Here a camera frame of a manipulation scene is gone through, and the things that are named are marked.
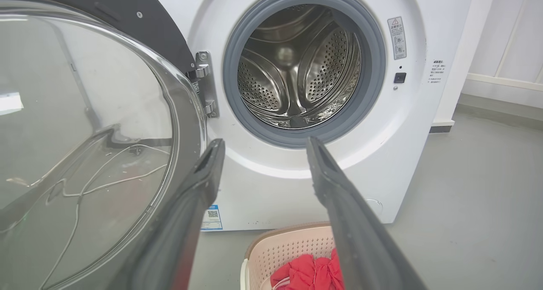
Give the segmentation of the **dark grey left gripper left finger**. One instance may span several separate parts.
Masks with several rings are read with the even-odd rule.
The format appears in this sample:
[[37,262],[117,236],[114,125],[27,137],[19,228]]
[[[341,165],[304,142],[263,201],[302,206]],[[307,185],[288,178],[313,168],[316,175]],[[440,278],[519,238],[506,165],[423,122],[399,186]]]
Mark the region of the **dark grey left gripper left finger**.
[[201,224],[217,195],[225,160],[223,139],[214,139],[138,239],[122,267],[124,290],[186,290]]

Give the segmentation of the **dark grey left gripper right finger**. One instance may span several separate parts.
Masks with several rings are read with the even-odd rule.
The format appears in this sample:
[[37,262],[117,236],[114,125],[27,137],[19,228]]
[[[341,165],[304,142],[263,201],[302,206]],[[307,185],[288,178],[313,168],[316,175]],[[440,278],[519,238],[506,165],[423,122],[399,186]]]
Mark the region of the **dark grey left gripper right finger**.
[[313,189],[327,209],[347,290],[425,290],[411,266],[358,189],[325,145],[306,142]]

